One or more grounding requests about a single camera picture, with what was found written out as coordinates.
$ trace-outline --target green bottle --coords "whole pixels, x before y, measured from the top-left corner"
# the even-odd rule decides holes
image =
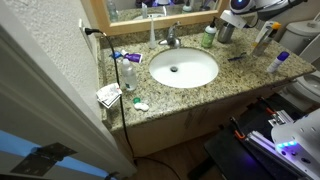
[[[216,24],[214,23],[214,19],[213,19],[210,26],[207,26],[204,31],[202,41],[201,41],[202,47],[210,48],[212,46],[212,41],[213,41],[214,36],[216,35],[216,32],[217,32],[217,28],[215,26],[216,26]]]

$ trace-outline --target granite countertop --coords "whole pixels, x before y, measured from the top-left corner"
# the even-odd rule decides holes
[[[136,52],[143,54],[142,63],[132,63],[138,78],[137,89],[128,92],[123,87],[123,84],[121,84],[127,126],[137,126],[174,113],[192,109],[193,107],[260,87],[281,83],[315,71],[315,68],[310,63],[305,62],[297,55],[288,51],[290,52],[290,56],[279,67],[278,71],[274,74],[267,73],[266,68],[269,64],[273,62],[281,51],[286,49],[277,42],[272,41],[264,55],[259,58],[251,56],[250,53],[253,50],[251,44],[257,34],[258,30],[255,28],[235,29],[230,44],[221,44],[215,38],[213,47],[209,49],[204,49],[200,46],[203,33],[179,37],[181,38],[183,47],[192,47],[211,54],[219,66],[219,74],[213,81],[204,86],[191,89],[177,89],[162,85],[150,75],[149,63],[152,58],[158,53],[168,50],[169,46],[158,45],[154,50],[148,48],[148,43],[116,47],[116,51],[125,49],[129,53]],[[242,52],[247,52],[249,55],[240,61],[229,62],[227,60],[228,58],[239,56]],[[101,53],[104,53],[104,57],[108,57],[111,54],[111,50],[104,49]],[[108,84],[116,82],[113,61],[109,58],[104,59],[104,61]],[[149,111],[142,112],[135,110],[132,103],[135,97],[139,97],[142,102],[147,103],[150,106]],[[111,127],[109,127],[110,132],[121,130],[122,123],[119,102],[109,110],[106,110],[104,107],[102,107],[102,110],[104,115],[106,115],[105,112],[108,114],[108,120],[103,119],[103,122],[107,124],[108,121],[109,126],[111,124]]]

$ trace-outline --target white sink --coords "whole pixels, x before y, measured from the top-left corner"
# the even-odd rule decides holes
[[[203,86],[217,77],[219,67],[209,54],[191,48],[170,49],[153,58],[151,76],[174,88]]]
[[[154,14],[148,14],[148,18],[157,18],[157,17],[164,17],[164,14],[160,14],[160,13],[154,13]],[[135,17],[133,20],[140,20],[143,19],[142,16],[137,16]]]

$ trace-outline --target cabinet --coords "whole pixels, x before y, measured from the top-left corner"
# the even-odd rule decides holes
[[[182,112],[139,126],[127,128],[135,156],[145,156],[181,142],[189,112]],[[118,145],[126,154],[131,154],[123,131],[114,134]]]
[[[257,97],[265,98],[282,88],[268,86],[216,102],[195,107],[189,111],[177,113],[169,117],[154,120],[146,124],[128,128],[128,134],[136,156],[146,156],[165,148],[180,144],[196,137],[219,129],[219,125],[227,125],[229,117],[238,118],[246,107],[255,102]],[[124,132],[114,134],[126,154],[130,149]]]

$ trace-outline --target faucet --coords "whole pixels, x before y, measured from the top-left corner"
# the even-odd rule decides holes
[[[167,39],[160,41],[160,45],[169,45],[171,48],[180,48],[181,40],[175,35],[176,26],[178,25],[180,25],[180,21],[177,21],[169,28]]]

